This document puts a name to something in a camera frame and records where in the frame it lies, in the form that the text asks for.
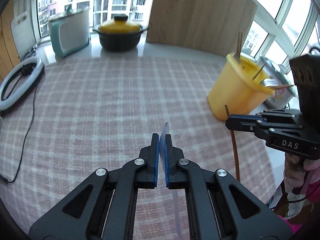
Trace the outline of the right hand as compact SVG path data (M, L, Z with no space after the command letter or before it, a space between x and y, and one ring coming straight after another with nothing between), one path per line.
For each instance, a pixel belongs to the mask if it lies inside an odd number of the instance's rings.
M290 153L285 153L284 185L285 192L289 193L294 188L304 184L304 176L307 171L313 171L309 185L319 182L319 159L305 159L303 165L299 164L300 158Z

